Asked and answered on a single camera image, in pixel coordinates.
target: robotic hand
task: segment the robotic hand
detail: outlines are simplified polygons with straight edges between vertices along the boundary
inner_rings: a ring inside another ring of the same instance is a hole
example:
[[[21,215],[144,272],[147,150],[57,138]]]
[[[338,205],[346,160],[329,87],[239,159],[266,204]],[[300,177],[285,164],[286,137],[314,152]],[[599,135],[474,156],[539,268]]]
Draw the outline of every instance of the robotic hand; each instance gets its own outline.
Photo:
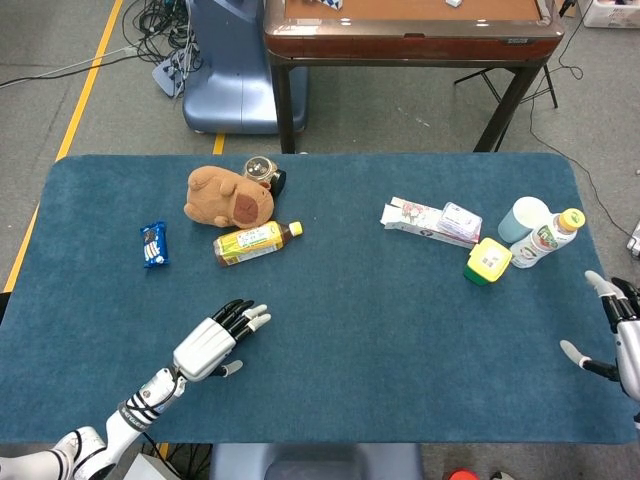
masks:
[[[182,396],[187,382],[227,377],[242,367],[221,365],[231,350],[271,320],[266,305],[233,300],[206,318],[173,351],[163,368],[107,420],[107,444],[92,427],[62,438],[53,449],[18,458],[0,458],[0,480],[103,480],[135,439]]]
[[[585,277],[596,289],[609,320],[616,345],[616,364],[592,360],[567,340],[562,340],[560,347],[580,368],[619,382],[626,395],[640,402],[640,292],[621,278],[614,277],[608,282],[591,270],[585,272]],[[633,419],[640,439],[640,413]]]

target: brown plush toy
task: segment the brown plush toy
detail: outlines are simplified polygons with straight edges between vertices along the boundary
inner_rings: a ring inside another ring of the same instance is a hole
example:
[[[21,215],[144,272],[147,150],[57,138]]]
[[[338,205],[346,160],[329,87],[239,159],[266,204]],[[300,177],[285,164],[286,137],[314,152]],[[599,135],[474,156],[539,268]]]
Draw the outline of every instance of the brown plush toy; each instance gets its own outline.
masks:
[[[184,213],[217,227],[253,228],[273,214],[273,197],[262,185],[220,167],[196,168],[188,180]]]

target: blue tablecloth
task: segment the blue tablecloth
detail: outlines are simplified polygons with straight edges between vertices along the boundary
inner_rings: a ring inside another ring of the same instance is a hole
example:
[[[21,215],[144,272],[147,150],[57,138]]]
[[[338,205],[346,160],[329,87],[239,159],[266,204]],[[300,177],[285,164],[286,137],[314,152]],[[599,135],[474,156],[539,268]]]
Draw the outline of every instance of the blue tablecloth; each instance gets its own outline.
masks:
[[[583,279],[599,270],[588,228],[530,270],[478,287],[469,251],[379,220],[398,196],[484,218],[515,199],[580,207],[573,174],[544,154],[274,156],[287,171],[275,218],[305,232],[285,250],[223,269],[222,230],[183,213],[192,169],[242,156],[85,156],[56,164],[0,327],[0,441],[103,430],[119,401],[172,359],[226,301],[273,320],[229,379],[189,384],[154,425],[171,442],[626,442],[633,405],[580,371],[563,338],[613,358]],[[143,268],[139,228],[168,225],[171,264]]]

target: plastic bottle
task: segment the plastic bottle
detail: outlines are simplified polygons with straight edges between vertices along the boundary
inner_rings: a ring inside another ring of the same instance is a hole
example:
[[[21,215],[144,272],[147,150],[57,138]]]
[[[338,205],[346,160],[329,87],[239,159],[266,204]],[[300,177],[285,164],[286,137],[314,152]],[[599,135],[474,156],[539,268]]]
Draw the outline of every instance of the plastic bottle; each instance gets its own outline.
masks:
[[[280,225],[272,220],[260,227],[218,237],[213,250],[220,265],[226,267],[280,250],[298,235],[302,235],[300,222]]]
[[[556,213],[519,242],[511,245],[511,263],[518,268],[533,267],[545,255],[564,247],[576,238],[584,225],[584,214],[577,208]]]

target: yellow container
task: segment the yellow container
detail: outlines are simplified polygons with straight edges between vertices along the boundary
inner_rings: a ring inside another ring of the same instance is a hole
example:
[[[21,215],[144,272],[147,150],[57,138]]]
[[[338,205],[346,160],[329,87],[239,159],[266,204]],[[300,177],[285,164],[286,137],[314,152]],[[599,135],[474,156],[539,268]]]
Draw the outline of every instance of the yellow container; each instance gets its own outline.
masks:
[[[477,285],[486,285],[500,278],[509,266],[513,254],[491,238],[484,238],[469,254],[464,276]]]

